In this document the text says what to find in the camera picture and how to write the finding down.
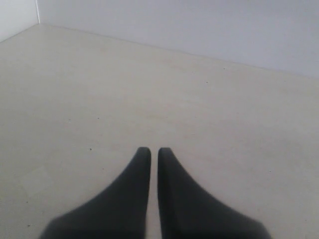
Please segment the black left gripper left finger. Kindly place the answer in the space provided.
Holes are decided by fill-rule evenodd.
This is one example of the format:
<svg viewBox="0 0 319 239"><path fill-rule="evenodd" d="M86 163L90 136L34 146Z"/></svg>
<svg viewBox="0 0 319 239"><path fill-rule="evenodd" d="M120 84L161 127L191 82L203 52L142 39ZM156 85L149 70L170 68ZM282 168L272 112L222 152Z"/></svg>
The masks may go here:
<svg viewBox="0 0 319 239"><path fill-rule="evenodd" d="M96 197L53 219L42 239L143 239L151 176L151 151L137 149L125 170Z"/></svg>

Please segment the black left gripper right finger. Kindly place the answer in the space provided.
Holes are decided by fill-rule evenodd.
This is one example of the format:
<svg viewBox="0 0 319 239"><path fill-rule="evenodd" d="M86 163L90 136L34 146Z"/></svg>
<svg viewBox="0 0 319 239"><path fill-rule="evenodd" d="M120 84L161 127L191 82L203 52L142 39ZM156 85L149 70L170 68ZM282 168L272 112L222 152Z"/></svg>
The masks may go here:
<svg viewBox="0 0 319 239"><path fill-rule="evenodd" d="M158 201L164 239L269 239L262 223L223 204L183 168L170 148L158 152Z"/></svg>

